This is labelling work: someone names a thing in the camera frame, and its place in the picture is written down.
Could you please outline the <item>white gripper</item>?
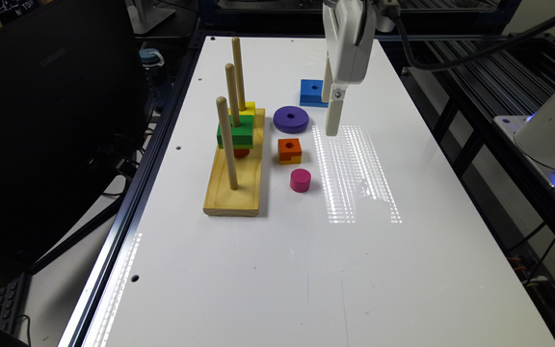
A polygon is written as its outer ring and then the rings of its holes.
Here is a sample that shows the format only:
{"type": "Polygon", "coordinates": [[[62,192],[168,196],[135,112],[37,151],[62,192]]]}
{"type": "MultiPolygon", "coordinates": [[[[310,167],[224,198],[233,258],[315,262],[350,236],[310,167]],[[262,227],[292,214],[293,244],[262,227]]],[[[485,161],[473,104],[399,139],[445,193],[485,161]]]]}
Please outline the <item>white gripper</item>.
{"type": "Polygon", "coordinates": [[[336,136],[345,90],[334,85],[360,84],[365,78],[376,30],[370,1],[338,0],[323,7],[327,41],[322,102],[328,103],[326,135],[336,136]]]}

